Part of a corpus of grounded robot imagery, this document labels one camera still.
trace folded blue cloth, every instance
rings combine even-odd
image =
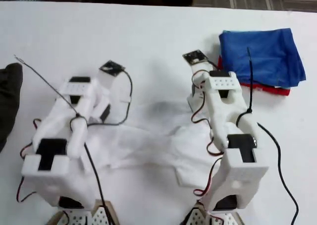
[[[247,47],[252,58],[254,82],[288,88],[306,80],[289,28],[254,32],[224,31],[219,39],[224,69],[234,71],[242,83],[250,83]]]

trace white fabric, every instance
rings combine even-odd
[[[186,101],[157,102],[135,107],[126,124],[91,127],[87,145],[96,168],[172,166],[181,186],[205,187],[216,158],[206,151],[210,142],[208,125],[193,124],[191,115]],[[86,155],[83,162],[90,172]]]

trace white table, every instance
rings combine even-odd
[[[256,91],[253,102],[255,117],[281,145],[283,175],[300,205],[296,224],[303,225],[313,220],[317,203],[316,26],[315,13],[0,2],[0,64],[3,68],[14,62],[13,54],[17,54],[58,86],[74,73],[95,73],[111,59],[127,67],[134,80],[133,106],[187,97],[191,70],[182,54],[200,49],[215,60],[223,30],[291,27],[307,82],[292,89],[289,97]],[[26,68],[23,78],[16,123],[0,153],[0,218],[2,224],[40,225],[55,209],[38,195],[16,203],[22,167],[18,153],[34,134],[32,119],[47,115],[55,94]],[[246,89],[244,96],[248,101]],[[239,213],[247,225],[290,224],[295,206],[278,177],[276,147],[268,136],[263,134],[263,138],[271,167],[251,204]],[[105,197],[123,225],[176,225],[195,202],[192,189],[177,185],[173,169],[144,167],[99,173]],[[94,186],[98,198],[96,183]]]

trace wire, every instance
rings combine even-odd
[[[209,172],[208,182],[207,182],[207,185],[206,185],[205,189],[204,189],[204,190],[202,190],[202,189],[194,189],[193,193],[194,193],[196,196],[202,197],[202,196],[204,196],[204,195],[208,192],[209,187],[210,187],[210,185],[211,185],[211,174],[212,174],[213,168],[214,168],[214,166],[216,165],[216,163],[217,163],[219,160],[221,160],[221,159],[222,159],[222,157],[218,158],[218,159],[215,160],[215,162],[213,163],[213,165],[212,165],[212,167],[211,167],[211,169],[210,169],[210,172]]]
[[[213,65],[214,68],[216,68],[217,70],[220,70],[219,67],[211,60],[207,60],[207,62],[211,65]]]
[[[105,212],[106,212],[106,216],[108,219],[110,219],[110,225],[113,224],[114,225],[114,221],[113,221],[113,218],[110,214],[110,211],[108,210],[108,207],[106,206],[106,203],[105,203],[105,200],[104,200],[104,195],[103,195],[103,191],[102,191],[102,188],[101,188],[101,184],[100,184],[100,180],[99,180],[99,175],[97,173],[97,170],[96,170],[96,167],[95,167],[95,164],[93,162],[93,159],[91,158],[91,155],[90,155],[90,152],[88,150],[88,147],[87,147],[87,144],[84,143],[84,147],[85,147],[85,150],[86,150],[86,153],[87,153],[87,156],[88,156],[88,159],[90,161],[90,164],[93,168],[93,171],[94,171],[94,174],[96,176],[96,180],[97,180],[97,184],[98,184],[98,189],[99,189],[99,192],[100,192],[100,197],[101,197],[101,201],[102,201],[102,204],[103,204],[103,207],[105,209]]]
[[[249,47],[247,47],[247,52],[248,52],[248,55],[249,55],[249,65],[250,65],[250,102],[249,102],[249,107],[248,109],[243,112],[242,114],[240,114],[237,118],[237,121],[236,121],[236,126],[238,127],[239,125],[239,121],[240,119],[242,118],[242,116],[248,114],[248,113],[252,113],[252,95],[253,95],[253,66],[252,66],[252,59],[251,59],[251,54],[250,54],[250,49]]]
[[[207,118],[201,118],[201,119],[199,119],[199,120],[196,120],[196,121],[194,121],[194,117],[196,116],[196,114],[198,114],[199,112],[200,112],[200,110],[202,110],[202,108],[204,107],[204,105],[205,105],[205,100],[206,100],[206,96],[205,96],[205,93],[203,92],[203,103],[202,103],[202,105],[199,107],[199,109],[197,109],[194,113],[193,113],[193,115],[192,115],[192,117],[191,117],[191,121],[193,122],[193,123],[199,123],[199,122],[201,122],[201,121],[207,121],[208,122],[208,125],[209,125],[209,128],[211,129],[211,124],[210,124],[210,122],[209,122],[209,120],[207,119]]]
[[[247,109],[246,112],[242,113],[239,115],[239,117],[237,118],[236,121],[236,126],[238,126],[239,120],[240,118],[247,114],[247,113],[252,113],[252,94],[253,94],[253,66],[252,66],[252,59],[251,59],[251,55],[250,55],[250,49],[247,48],[248,51],[248,55],[249,55],[249,63],[250,63],[250,74],[251,74],[251,81],[250,81],[250,104],[249,104],[249,108]],[[265,127],[263,127],[261,124],[258,123],[258,126],[267,133],[267,135],[270,136],[270,138],[272,139],[272,141],[275,143],[276,148],[277,148],[277,169],[278,169],[278,174],[279,177],[282,181],[283,187],[286,190],[286,192],[288,193],[288,195],[291,197],[291,199],[293,200],[295,207],[296,207],[296,211],[294,214],[294,217],[292,219],[291,225],[293,225],[295,223],[296,217],[298,216],[299,213],[299,206],[297,204],[297,201],[295,200],[294,196],[292,195],[292,193],[290,192],[290,190],[288,189],[288,187],[286,186],[286,183],[284,181],[283,178],[283,174],[282,174],[282,169],[281,169],[281,147],[279,145],[279,143],[277,142],[277,140],[275,139],[275,137],[270,133],[270,131],[268,131]]]
[[[68,105],[75,111],[75,113],[77,113],[77,111],[76,111],[76,109],[73,107],[73,105],[71,105],[71,103],[70,103],[67,99],[65,99],[65,97],[64,97],[60,92],[58,92],[43,76],[41,76],[40,73],[38,73],[33,67],[31,67],[31,66],[29,66],[27,63],[25,63],[24,60],[18,58],[16,55],[14,55],[14,57],[15,57],[15,59],[17,59],[21,64],[27,66],[27,67],[30,68],[32,71],[34,71],[35,74],[37,74],[42,80],[44,80],[44,82],[45,82],[48,86],[50,86],[50,88],[51,88],[52,90],[54,90],[55,93],[57,93],[60,97],[62,97],[62,98],[65,100],[65,102],[67,102]]]
[[[129,75],[129,73],[126,72],[125,70],[123,70],[122,72],[125,73],[128,76],[129,81],[130,81],[130,95],[129,95],[130,96],[130,102],[128,103],[128,107],[127,107],[125,118],[122,121],[120,121],[120,122],[111,122],[111,123],[110,122],[105,122],[105,123],[103,123],[103,122],[93,122],[93,123],[89,123],[88,127],[95,126],[95,125],[119,126],[119,125],[123,124],[127,120],[128,116],[129,116],[130,105],[131,105],[131,102],[132,102],[133,83],[132,83],[132,78]]]
[[[34,125],[35,129],[38,129],[38,125],[36,124],[36,121],[42,122],[42,120],[40,118],[33,119],[33,125]]]
[[[70,221],[70,219],[69,219],[69,215],[67,214],[67,212],[66,211],[64,211],[63,210],[63,213],[65,214],[65,216],[67,217],[67,223],[65,224],[65,225],[68,225],[69,224],[69,221]]]
[[[26,155],[23,155],[22,153],[24,152],[25,149],[29,148],[30,146],[32,146],[32,142],[30,142],[28,145],[26,145],[25,147],[23,147],[20,151],[20,157],[24,160]]]
[[[23,202],[24,202],[28,197],[30,197],[32,194],[36,194],[36,192],[34,191],[34,192],[28,194],[27,196],[25,196],[22,200],[20,200],[20,199],[19,199],[19,197],[20,197],[20,190],[21,190],[23,181],[24,181],[24,176],[22,176],[21,181],[20,181],[20,184],[19,184],[19,187],[18,187],[18,190],[16,191],[16,201],[17,201],[18,203],[23,203]]]
[[[14,55],[14,57],[20,62],[22,63],[23,65],[27,66],[28,68],[30,68],[31,70],[33,70],[45,83],[47,83],[59,96],[61,96],[62,99],[65,100],[65,102],[67,102],[69,104],[69,106],[75,111],[76,113],[76,116],[74,118],[72,118],[69,122],[69,127],[70,127],[70,130],[72,130],[71,128],[71,123],[74,119],[76,118],[83,118],[85,119],[85,117],[83,117],[82,115],[80,115],[77,110],[71,105],[71,103],[60,93],[58,92],[40,73],[38,73],[34,68],[32,68],[31,66],[29,66],[28,64],[26,64],[22,59],[18,58],[16,55]],[[133,84],[132,84],[132,79],[130,77],[130,75],[126,72],[126,71],[123,71],[129,78],[130,80],[130,84],[131,84],[131,91],[130,91],[130,97],[132,97],[132,91],[133,91]],[[92,125],[111,125],[111,126],[118,126],[122,123],[124,123],[127,118],[128,118],[128,114],[129,114],[129,110],[130,110],[130,104],[131,104],[131,101],[129,102],[128,104],[128,107],[127,107],[127,112],[126,112],[126,116],[125,118],[118,122],[118,123],[91,123],[91,124],[87,124],[87,127],[89,126],[92,126]],[[101,200],[102,200],[102,204],[103,204],[103,207],[105,209],[105,212],[106,212],[106,216],[107,218],[109,219],[109,225],[114,225],[114,221],[113,221],[113,218],[111,216],[111,213],[110,211],[108,210],[108,207],[106,206],[106,203],[105,203],[105,200],[104,200],[104,195],[103,195],[103,192],[102,192],[102,189],[101,189],[101,184],[100,184],[100,180],[99,180],[99,175],[97,173],[97,170],[95,168],[95,164],[93,162],[93,159],[91,158],[91,155],[90,155],[90,152],[88,150],[88,147],[87,147],[87,144],[84,143],[84,147],[85,147],[85,150],[86,150],[86,153],[87,153],[87,156],[89,158],[89,161],[93,167],[93,170],[94,170],[94,174],[96,176],[96,180],[97,180],[97,183],[98,183],[98,188],[99,188],[99,192],[100,192],[100,197],[101,197]],[[20,185],[19,185],[19,188],[18,188],[18,191],[17,191],[17,195],[16,195],[16,200],[19,202],[18,200],[18,196],[19,196],[19,193],[20,193],[20,189],[21,189],[21,186],[22,186],[22,183],[24,181],[24,177],[22,177],[21,179],[21,182],[20,182]],[[29,196],[31,196],[32,194],[34,194],[36,192],[32,192],[31,194],[27,195],[23,200],[21,200],[20,202],[23,202],[25,199],[27,199]]]
[[[213,157],[218,157],[218,156],[222,156],[224,152],[211,152],[209,151],[209,146],[213,143],[213,137],[211,139],[211,141],[207,144],[206,150],[208,152],[209,155],[213,156]]]
[[[194,85],[197,89],[201,89],[201,87],[198,87],[197,85],[195,85],[195,83],[194,83],[194,76],[195,76],[197,73],[199,73],[199,72],[207,72],[207,73],[209,74],[209,71],[207,71],[207,70],[198,70],[198,71],[196,71],[196,72],[192,75],[192,83],[193,83],[193,85]]]
[[[275,143],[276,147],[277,147],[277,168],[278,168],[278,174],[279,174],[279,177],[281,178],[281,181],[282,181],[282,184],[283,184],[283,187],[285,188],[286,192],[288,193],[288,195],[291,197],[291,199],[293,200],[294,204],[295,204],[295,207],[296,207],[296,212],[295,212],[295,215],[292,219],[292,223],[291,225],[293,225],[295,223],[295,219],[299,213],[299,207],[298,207],[298,204],[294,198],[294,196],[292,195],[292,193],[289,191],[288,187],[286,186],[285,184],[285,181],[284,181],[284,178],[283,178],[283,174],[282,174],[282,170],[281,170],[281,147],[280,145],[278,144],[277,140],[275,139],[275,137],[265,128],[263,127],[261,124],[258,123],[258,126],[264,131],[266,132],[270,138],[272,139],[272,141]]]

